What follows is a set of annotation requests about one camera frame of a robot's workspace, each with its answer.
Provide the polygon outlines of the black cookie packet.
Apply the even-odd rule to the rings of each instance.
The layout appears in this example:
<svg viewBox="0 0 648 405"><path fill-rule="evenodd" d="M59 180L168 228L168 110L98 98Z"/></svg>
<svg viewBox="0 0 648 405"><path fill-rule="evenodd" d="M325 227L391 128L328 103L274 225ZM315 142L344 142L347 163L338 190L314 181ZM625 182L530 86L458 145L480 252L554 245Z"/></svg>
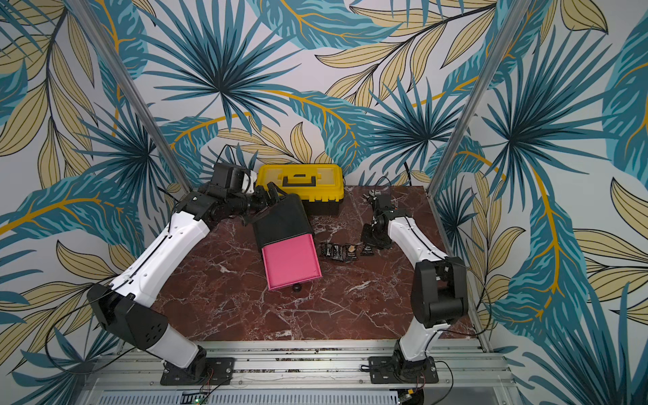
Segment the black cookie packet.
<svg viewBox="0 0 648 405"><path fill-rule="evenodd" d="M358 259L358 246L353 244L340 245L337 249L337 258L343 263L356 261Z"/></svg>
<svg viewBox="0 0 648 405"><path fill-rule="evenodd" d="M319 244L318 255L320 258L339 260L339 246L330 242L323 242Z"/></svg>
<svg viewBox="0 0 648 405"><path fill-rule="evenodd" d="M374 249L374 247L371 246L371 245L364 244L364 245L362 246L362 249L361 249L361 251L360 251L360 254L361 254L361 256L363 256L363 257L366 257L366 256L367 256L367 257L371 257L371 256L374 256L374 255L375 255L375 249Z"/></svg>

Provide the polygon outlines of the black drawer cabinet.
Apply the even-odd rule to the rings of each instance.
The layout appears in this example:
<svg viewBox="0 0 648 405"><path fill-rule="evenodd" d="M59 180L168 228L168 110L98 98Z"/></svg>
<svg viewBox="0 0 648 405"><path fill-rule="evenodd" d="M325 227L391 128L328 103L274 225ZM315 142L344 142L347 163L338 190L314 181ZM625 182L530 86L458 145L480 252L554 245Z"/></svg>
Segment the black drawer cabinet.
<svg viewBox="0 0 648 405"><path fill-rule="evenodd" d="M296 194L287 195L251 224L259 250L298 236L314 235L302 200Z"/></svg>

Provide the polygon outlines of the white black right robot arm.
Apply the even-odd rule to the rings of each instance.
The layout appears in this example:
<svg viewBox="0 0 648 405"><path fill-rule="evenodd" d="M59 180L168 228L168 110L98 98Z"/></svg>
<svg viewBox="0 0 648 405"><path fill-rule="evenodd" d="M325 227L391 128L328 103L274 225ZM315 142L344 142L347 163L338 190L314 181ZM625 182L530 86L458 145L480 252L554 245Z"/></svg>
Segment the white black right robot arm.
<svg viewBox="0 0 648 405"><path fill-rule="evenodd" d="M369 192L364 197L373 217L364 225L361 241L379 250L396 244L413 266L413 320L395 344L389 362L370 366L370 371L382 374L380 382L391 378L410 382L432 372L434 361L428 349L452 322L467 315L467 268L461 258L448 256L435 246L412 216L396 209L390 195Z"/></svg>

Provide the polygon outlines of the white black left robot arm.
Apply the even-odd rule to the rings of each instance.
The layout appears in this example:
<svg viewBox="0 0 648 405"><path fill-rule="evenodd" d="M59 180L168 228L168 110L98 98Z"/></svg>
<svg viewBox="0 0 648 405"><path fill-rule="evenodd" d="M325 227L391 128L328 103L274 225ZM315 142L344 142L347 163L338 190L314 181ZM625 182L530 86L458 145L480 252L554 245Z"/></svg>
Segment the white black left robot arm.
<svg viewBox="0 0 648 405"><path fill-rule="evenodd" d="M215 164L211 180L175 205L169 223L127 270L109 285L89 289L89 304L100 326L169 365L200 374L200 347L152 305L184 258L221 221L240 217L250 222L280 201L280 189L261 186L256 177L241 166Z"/></svg>

